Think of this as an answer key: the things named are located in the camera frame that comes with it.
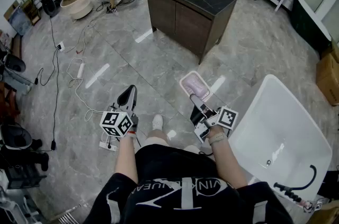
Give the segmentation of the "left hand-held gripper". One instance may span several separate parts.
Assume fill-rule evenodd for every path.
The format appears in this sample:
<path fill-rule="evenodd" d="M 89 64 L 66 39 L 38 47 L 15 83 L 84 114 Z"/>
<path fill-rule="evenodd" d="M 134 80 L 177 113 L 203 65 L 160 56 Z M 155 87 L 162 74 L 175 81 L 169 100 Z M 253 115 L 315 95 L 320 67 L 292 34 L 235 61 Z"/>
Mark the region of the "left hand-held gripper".
<path fill-rule="evenodd" d="M 137 103 L 137 88 L 128 86 L 123 89 L 113 103 L 111 110 L 102 114 L 100 127 L 108 136 L 123 138 L 136 137 L 138 117 L 134 114 Z"/>

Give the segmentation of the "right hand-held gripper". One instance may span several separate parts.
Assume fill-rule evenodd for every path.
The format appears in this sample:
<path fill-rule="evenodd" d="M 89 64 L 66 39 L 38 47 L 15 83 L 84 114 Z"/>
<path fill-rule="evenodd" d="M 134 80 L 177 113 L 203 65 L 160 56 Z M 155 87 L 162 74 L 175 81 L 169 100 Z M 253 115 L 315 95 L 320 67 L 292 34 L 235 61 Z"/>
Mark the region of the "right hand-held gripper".
<path fill-rule="evenodd" d="M 238 112 L 225 106 L 218 110 L 213 110 L 205 105 L 195 94 L 190 95 L 190 100 L 194 104 L 190 120 L 194 125 L 194 133 L 201 143 L 204 143 L 210 128 L 219 125 L 229 131 L 233 131 L 238 118 Z"/>

